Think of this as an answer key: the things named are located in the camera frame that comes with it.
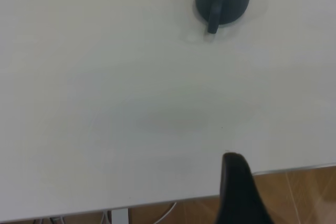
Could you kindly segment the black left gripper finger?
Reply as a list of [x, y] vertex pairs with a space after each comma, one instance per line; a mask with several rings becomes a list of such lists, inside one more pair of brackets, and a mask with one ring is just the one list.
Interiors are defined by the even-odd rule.
[[215, 223], [273, 223], [256, 187], [246, 159], [238, 153], [225, 153]]

